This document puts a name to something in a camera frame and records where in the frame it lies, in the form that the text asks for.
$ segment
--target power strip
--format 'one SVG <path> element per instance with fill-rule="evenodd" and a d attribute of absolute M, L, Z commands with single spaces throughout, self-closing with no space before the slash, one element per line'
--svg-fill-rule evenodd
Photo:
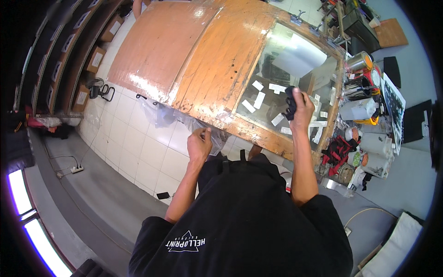
<path fill-rule="evenodd" d="M 78 167 L 78 168 L 74 166 L 74 167 L 71 168 L 71 172 L 72 172 L 72 174 L 75 174 L 75 173 L 77 173 L 77 172 L 83 171 L 83 169 L 84 169 L 84 168 L 81 167 L 81 166 Z"/>

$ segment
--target left hand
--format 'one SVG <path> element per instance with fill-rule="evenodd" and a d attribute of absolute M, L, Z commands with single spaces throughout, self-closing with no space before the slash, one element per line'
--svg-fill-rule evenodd
<path fill-rule="evenodd" d="M 211 128 L 198 128 L 188 137 L 188 153 L 190 162 L 203 164 L 211 153 Z"/>

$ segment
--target right arm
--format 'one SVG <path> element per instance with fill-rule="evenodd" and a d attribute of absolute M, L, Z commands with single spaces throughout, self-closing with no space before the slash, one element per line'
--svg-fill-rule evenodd
<path fill-rule="evenodd" d="M 134 12 L 134 17 L 137 19 L 141 15 L 141 2 L 142 0 L 134 0 L 132 4 L 132 11 Z"/>
<path fill-rule="evenodd" d="M 297 110 L 294 120 L 290 122 L 292 141 L 294 144 L 291 198 L 300 207 L 319 194 L 314 165 L 311 157 L 311 145 L 307 136 L 307 129 L 314 112 L 314 104 L 305 92 L 299 88 L 292 91 Z"/>

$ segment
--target white tiled floor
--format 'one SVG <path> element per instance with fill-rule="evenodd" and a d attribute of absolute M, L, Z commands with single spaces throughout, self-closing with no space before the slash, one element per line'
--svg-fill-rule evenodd
<path fill-rule="evenodd" d="M 280 4 L 290 9 L 295 1 L 284 0 Z M 97 77 L 106 80 L 120 45 L 134 23 L 135 18 L 130 14 L 112 42 L 105 45 L 107 52 Z M 153 196 L 166 191 L 172 196 L 186 172 L 190 131 L 181 122 L 174 122 L 167 128 L 156 128 L 155 119 L 145 114 L 135 92 L 107 81 L 105 83 L 116 89 L 114 98 L 111 102 L 101 98 L 88 101 L 85 119 L 78 128 L 80 136 L 98 156 L 131 183 Z M 252 143 L 231 136 L 221 152 L 230 160 L 239 160 L 240 150 L 245 149 L 248 156 L 251 147 Z M 284 160 L 268 150 L 263 150 L 263 153 L 277 165 Z M 170 199 L 162 201 L 166 204 L 171 202 Z"/>

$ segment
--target right hand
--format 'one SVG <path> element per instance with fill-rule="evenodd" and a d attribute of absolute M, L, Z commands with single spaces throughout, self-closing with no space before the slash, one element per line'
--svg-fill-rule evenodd
<path fill-rule="evenodd" d="M 312 118 L 312 113 L 315 110 L 314 104 L 309 99 L 306 92 L 302 92 L 298 87 L 292 90 L 297 110 L 294 114 L 294 120 L 289 123 L 292 135 L 306 135 L 309 122 Z"/>

